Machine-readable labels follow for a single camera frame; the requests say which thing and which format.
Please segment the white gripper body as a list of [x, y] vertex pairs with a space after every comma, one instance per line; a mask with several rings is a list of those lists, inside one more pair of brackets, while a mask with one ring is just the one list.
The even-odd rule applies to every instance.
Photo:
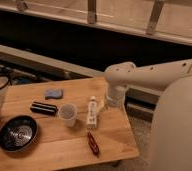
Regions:
[[124, 86], [109, 85], [105, 95], [106, 103], [111, 107], [121, 107], [125, 101], [126, 88]]

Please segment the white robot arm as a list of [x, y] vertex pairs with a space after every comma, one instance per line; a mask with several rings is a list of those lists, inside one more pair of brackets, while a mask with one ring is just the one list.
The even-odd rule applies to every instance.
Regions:
[[129, 85], [159, 90], [151, 124], [148, 171], [192, 171], [192, 59], [106, 68], [106, 102], [120, 106]]

